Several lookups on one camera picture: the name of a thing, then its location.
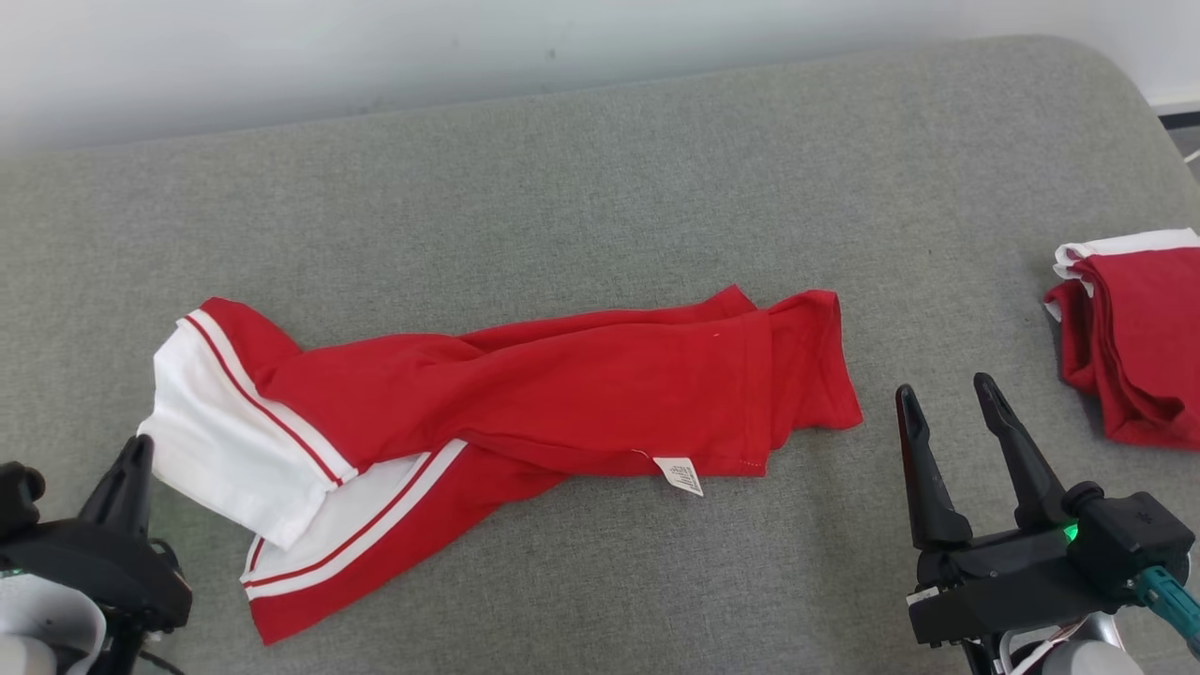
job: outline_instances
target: folded red shirt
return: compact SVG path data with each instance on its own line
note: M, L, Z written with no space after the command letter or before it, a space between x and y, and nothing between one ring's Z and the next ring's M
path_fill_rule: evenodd
M1200 450L1200 249L1093 255L1072 270L1082 279L1046 295L1062 312L1063 378L1100 399L1110 438Z

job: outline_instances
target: gray fabric surface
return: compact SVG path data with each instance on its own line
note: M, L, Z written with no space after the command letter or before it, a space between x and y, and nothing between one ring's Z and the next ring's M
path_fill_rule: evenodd
M1200 455L1120 447L1056 375L1054 247L1200 226L1134 86L1046 38L786 65L185 138L0 168L5 459L78 508L209 295L305 346L604 307L836 289L866 422L796 434L764 479L576 479L275 647L250 533L161 488L196 592L187 673L965 673L918 646L893 392L918 390L977 532L1014 497L971 390L991 372L1063 482L1150 490L1200 527ZM1198 589L1193 583L1192 589ZM1147 673L1193 673L1144 610Z

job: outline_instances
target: care tag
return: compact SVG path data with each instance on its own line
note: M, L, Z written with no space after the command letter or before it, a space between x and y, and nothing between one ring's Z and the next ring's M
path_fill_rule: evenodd
M934 596L936 596L936 595L938 595L942 591L937 590L937 586L930 586L929 589L925 589L924 591L917 591L916 593L908 596L905 599L908 601L908 607L912 607L912 605L919 603L920 601L931 598L931 597L934 597Z
M696 467L688 458L653 458L654 464L662 470L662 476L667 477L667 483L686 490L694 495L704 496L704 490L700 488L700 477L696 476Z

